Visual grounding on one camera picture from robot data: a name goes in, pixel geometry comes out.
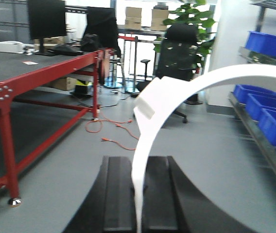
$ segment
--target small paper label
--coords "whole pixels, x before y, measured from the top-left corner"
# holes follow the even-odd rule
[[[32,62],[32,61],[24,61],[23,63],[27,64],[27,65],[37,65],[38,64],[38,63]]]

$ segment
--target white curved plastic arch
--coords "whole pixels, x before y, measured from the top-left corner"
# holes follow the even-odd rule
[[[173,110],[188,97],[206,88],[226,84],[249,84],[276,91],[276,66],[229,66],[199,76],[191,82],[169,77],[155,78],[136,99],[134,112],[140,129],[140,139],[132,164],[132,180],[135,188],[137,233],[141,233],[142,191],[146,164],[161,126]]]

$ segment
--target chair backrest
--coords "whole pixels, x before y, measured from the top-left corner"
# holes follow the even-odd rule
[[[87,7],[87,26],[83,36],[96,34],[103,47],[114,48],[116,55],[121,57],[121,50],[118,45],[119,30],[114,8]]]
[[[173,24],[161,43],[155,75],[190,81],[196,69],[197,28],[194,25]]]

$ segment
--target black computer monitor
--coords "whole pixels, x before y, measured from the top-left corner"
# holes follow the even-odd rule
[[[39,55],[52,55],[44,49],[44,38],[65,36],[66,5],[63,0],[28,0],[31,39],[39,39]]]

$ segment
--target black bag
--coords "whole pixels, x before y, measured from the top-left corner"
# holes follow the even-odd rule
[[[85,52],[93,52],[102,48],[99,37],[96,34],[85,34],[81,41],[80,49]]]

